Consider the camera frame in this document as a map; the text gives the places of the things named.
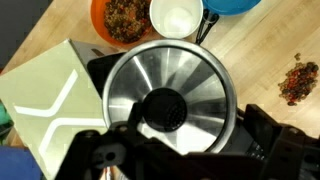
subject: bowl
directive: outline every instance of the bowl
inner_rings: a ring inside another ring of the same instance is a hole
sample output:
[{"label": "bowl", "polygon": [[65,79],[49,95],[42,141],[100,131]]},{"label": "bowl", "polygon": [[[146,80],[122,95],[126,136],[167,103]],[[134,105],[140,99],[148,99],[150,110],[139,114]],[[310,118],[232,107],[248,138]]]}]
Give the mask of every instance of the bowl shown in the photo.
[{"label": "bowl", "polygon": [[261,0],[203,0],[203,4],[211,12],[231,16],[249,11]]},{"label": "bowl", "polygon": [[148,27],[140,36],[140,38],[135,40],[134,42],[126,43],[113,38],[110,35],[108,28],[105,26],[104,14],[106,10],[106,3],[108,2],[111,2],[111,0],[92,0],[91,9],[90,9],[91,22],[94,26],[94,29],[99,34],[99,36],[102,37],[104,40],[118,47],[132,46],[136,44],[140,39],[145,37],[151,31],[152,25],[150,23],[150,27]]},{"label": "bowl", "polygon": [[200,25],[202,0],[152,0],[150,19],[156,31],[166,38],[182,39]]}]

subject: metal bowl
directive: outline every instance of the metal bowl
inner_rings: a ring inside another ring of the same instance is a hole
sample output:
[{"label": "metal bowl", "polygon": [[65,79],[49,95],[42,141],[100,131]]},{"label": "metal bowl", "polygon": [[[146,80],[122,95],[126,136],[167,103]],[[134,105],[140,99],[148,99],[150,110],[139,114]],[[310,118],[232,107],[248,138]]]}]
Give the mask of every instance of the metal bowl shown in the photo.
[{"label": "metal bowl", "polygon": [[138,130],[155,137],[180,154],[219,152],[228,141],[236,119],[236,94],[226,69],[210,52],[181,40],[144,43],[124,54],[108,75],[103,91],[107,126],[129,117],[132,105],[154,90],[180,94],[187,106],[185,122],[161,132],[145,119]]}]

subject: wooden countertop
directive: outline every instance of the wooden countertop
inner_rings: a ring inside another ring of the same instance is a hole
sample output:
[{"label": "wooden countertop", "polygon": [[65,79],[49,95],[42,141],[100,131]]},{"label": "wooden countertop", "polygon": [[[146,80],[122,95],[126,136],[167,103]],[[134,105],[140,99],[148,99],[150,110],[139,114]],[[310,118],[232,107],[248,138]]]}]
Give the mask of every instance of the wooden countertop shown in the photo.
[{"label": "wooden countertop", "polygon": [[[90,4],[54,0],[4,72],[66,38],[108,46],[91,24]],[[319,136],[320,85],[294,107],[279,98],[277,86],[295,66],[296,53],[301,53],[300,62],[320,64],[319,17],[319,0],[262,0],[248,13],[220,18],[202,46],[229,71],[241,109],[248,103],[258,104],[278,122],[292,124],[313,137]],[[159,38],[157,33],[148,37],[154,38]]]}]

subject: black plastic part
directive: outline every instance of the black plastic part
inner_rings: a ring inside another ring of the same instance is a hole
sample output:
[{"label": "black plastic part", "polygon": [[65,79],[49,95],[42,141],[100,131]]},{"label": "black plastic part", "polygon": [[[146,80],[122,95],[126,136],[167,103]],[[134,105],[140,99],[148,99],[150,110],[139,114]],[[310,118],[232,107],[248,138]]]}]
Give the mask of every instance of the black plastic part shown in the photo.
[{"label": "black plastic part", "polygon": [[253,104],[246,107],[243,126],[266,155],[270,153],[273,143],[282,129],[273,118]]},{"label": "black plastic part", "polygon": [[[210,15],[210,11],[208,9],[204,9],[203,10],[203,17],[200,22],[200,27],[199,27],[197,37],[196,37],[196,44],[198,44],[198,45],[200,45],[203,42],[203,40],[208,35],[210,29],[212,28],[212,26],[215,25],[220,18],[220,16],[218,14],[214,13],[210,17],[210,19],[208,19],[209,15]],[[206,30],[202,34],[203,26],[204,26],[204,24],[206,24],[206,22],[208,22],[208,25],[207,25]]]},{"label": "black plastic part", "polygon": [[88,130],[78,133],[74,137],[55,179],[98,179],[101,170],[92,168],[91,158],[99,139],[100,134],[97,131]]},{"label": "black plastic part", "polygon": [[119,142],[108,142],[110,138],[102,138],[100,146],[92,153],[92,166],[103,170],[105,167],[119,165],[124,162],[126,148]]},{"label": "black plastic part", "polygon": [[259,159],[259,160],[266,160],[267,156],[264,153],[264,150],[261,148],[261,146],[257,142],[252,142],[250,148],[248,149],[247,156]]},{"label": "black plastic part", "polygon": [[246,155],[252,143],[253,138],[243,127],[242,121],[237,119],[236,126],[232,132],[232,135],[221,152]]},{"label": "black plastic part", "polygon": [[143,117],[153,129],[171,132],[185,122],[187,105],[176,91],[159,88],[151,91],[143,101]]},{"label": "black plastic part", "polygon": [[213,153],[190,153],[181,156],[157,139],[146,139],[136,127],[141,117],[141,104],[135,103],[128,120],[128,129],[118,134],[129,149],[119,169],[132,180],[163,179],[246,179],[256,180],[262,161],[246,156],[223,156]]},{"label": "black plastic part", "polygon": [[319,144],[305,147],[302,156],[300,177],[303,177],[303,180],[320,179]]},{"label": "black plastic part", "polygon": [[118,60],[123,54],[124,53],[118,53],[118,54],[104,56],[101,58],[91,60],[88,63],[87,65],[88,73],[100,97],[102,97],[104,84],[107,80],[109,72],[111,71],[113,66],[118,62]]},{"label": "black plastic part", "polygon": [[300,173],[305,137],[304,134],[293,133],[290,128],[283,128],[273,145],[260,179],[297,180]]}]

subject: black handle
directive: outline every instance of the black handle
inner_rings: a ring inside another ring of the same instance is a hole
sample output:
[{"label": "black handle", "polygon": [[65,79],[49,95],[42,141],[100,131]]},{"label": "black handle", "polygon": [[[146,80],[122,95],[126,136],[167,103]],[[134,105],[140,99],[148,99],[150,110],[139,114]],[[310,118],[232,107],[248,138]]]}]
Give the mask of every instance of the black handle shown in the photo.
[{"label": "black handle", "polygon": [[215,25],[219,20],[219,15],[218,14],[213,14],[212,17],[210,18],[210,23],[207,26],[207,29],[204,31],[204,33],[201,36],[201,39],[199,41],[199,45],[203,42],[203,40],[206,38],[206,36],[208,35],[209,31],[211,30],[211,28],[213,27],[213,25]]},{"label": "black handle", "polygon": [[203,17],[202,17],[202,20],[200,22],[199,30],[198,30],[198,33],[197,33],[196,44],[200,45],[202,29],[203,29],[203,26],[204,26],[204,24],[206,22],[205,18],[207,18],[208,15],[209,15],[209,10],[208,9],[204,9],[203,10]]},{"label": "black handle", "polygon": [[[209,18],[210,14],[211,13],[209,12],[208,9],[204,9],[203,10],[203,18],[201,20],[200,27],[199,27],[199,30],[198,30],[198,33],[197,33],[197,38],[196,38],[196,44],[198,44],[198,45],[200,45],[203,42],[203,40],[206,38],[206,36],[208,35],[209,31],[211,30],[212,26],[215,25],[216,22],[219,20],[219,15],[218,14],[214,13]],[[206,21],[208,21],[209,23],[208,23],[208,26],[207,26],[206,30],[202,34],[203,26],[206,23]]]}]

